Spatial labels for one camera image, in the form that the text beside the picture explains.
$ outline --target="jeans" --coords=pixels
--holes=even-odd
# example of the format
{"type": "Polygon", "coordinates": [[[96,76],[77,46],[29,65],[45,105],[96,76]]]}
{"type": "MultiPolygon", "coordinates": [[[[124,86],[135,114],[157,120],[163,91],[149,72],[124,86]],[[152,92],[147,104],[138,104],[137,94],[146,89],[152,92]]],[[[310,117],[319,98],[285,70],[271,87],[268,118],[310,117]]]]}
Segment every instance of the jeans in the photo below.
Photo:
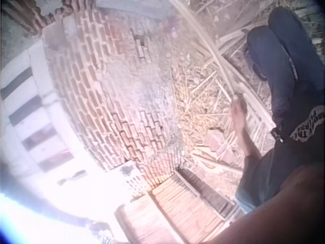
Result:
{"type": "Polygon", "coordinates": [[[281,127],[296,94],[324,90],[325,70],[311,39],[294,13],[283,7],[276,8],[270,14],[268,24],[248,33],[247,46],[253,62],[268,80],[273,121],[281,127]]]}

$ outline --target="leg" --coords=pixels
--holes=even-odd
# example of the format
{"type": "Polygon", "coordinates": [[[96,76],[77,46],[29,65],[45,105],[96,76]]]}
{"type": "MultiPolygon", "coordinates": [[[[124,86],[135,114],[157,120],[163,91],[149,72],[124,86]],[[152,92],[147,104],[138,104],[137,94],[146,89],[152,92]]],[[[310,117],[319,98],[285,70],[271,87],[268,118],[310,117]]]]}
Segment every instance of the leg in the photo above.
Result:
{"type": "Polygon", "coordinates": [[[324,65],[298,17],[279,7],[269,17],[269,27],[295,65],[299,83],[314,92],[324,89],[324,65]]]}
{"type": "Polygon", "coordinates": [[[267,26],[252,29],[247,35],[247,46],[254,63],[268,80],[273,120],[280,127],[284,114],[290,108],[295,88],[289,57],[267,26]]]}

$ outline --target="black stripe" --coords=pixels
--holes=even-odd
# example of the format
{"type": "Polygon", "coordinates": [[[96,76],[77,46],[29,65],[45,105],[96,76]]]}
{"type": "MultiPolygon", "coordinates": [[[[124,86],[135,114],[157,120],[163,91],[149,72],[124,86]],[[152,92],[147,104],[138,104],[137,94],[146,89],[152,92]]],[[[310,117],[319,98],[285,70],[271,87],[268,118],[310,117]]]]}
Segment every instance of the black stripe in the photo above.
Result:
{"type": "Polygon", "coordinates": [[[22,105],[13,114],[9,115],[9,120],[13,126],[17,125],[24,118],[29,116],[31,113],[35,112],[42,107],[42,99],[39,95],[30,99],[27,103],[22,105]]]}
{"type": "Polygon", "coordinates": [[[41,144],[42,142],[50,139],[51,137],[56,135],[56,130],[52,124],[48,124],[41,128],[40,130],[36,131],[21,143],[24,145],[27,151],[32,150],[37,145],[41,144]]]}
{"type": "Polygon", "coordinates": [[[64,163],[66,163],[67,161],[70,161],[71,159],[73,159],[73,155],[71,154],[71,152],[64,150],[64,151],[61,151],[58,154],[50,157],[49,159],[46,159],[46,160],[38,163],[38,166],[44,172],[48,172],[64,163]]]}
{"type": "Polygon", "coordinates": [[[33,75],[31,67],[21,72],[15,79],[13,79],[6,87],[1,89],[2,100],[6,99],[18,86],[24,83],[30,76],[33,75]]]}

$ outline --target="hand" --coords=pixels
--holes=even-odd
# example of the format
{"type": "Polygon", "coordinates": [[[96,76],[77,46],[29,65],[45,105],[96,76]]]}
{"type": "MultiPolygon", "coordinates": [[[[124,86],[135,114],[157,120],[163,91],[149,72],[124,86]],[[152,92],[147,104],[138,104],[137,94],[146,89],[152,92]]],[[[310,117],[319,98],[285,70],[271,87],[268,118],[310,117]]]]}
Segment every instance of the hand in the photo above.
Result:
{"type": "Polygon", "coordinates": [[[230,109],[233,118],[234,130],[237,134],[241,133],[245,129],[247,104],[242,97],[234,95],[230,109]]]}

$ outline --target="brick wall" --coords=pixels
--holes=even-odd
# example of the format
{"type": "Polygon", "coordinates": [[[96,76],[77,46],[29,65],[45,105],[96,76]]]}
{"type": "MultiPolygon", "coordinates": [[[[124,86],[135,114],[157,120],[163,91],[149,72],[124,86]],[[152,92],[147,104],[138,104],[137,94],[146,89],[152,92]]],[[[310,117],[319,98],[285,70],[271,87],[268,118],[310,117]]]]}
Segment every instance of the brick wall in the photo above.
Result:
{"type": "Polygon", "coordinates": [[[169,66],[156,30],[145,17],[93,10],[43,31],[51,75],[79,139],[104,170],[133,160],[143,173],[134,180],[149,190],[181,163],[169,66]],[[64,33],[58,48],[55,35],[46,39],[53,28],[64,33]]]}

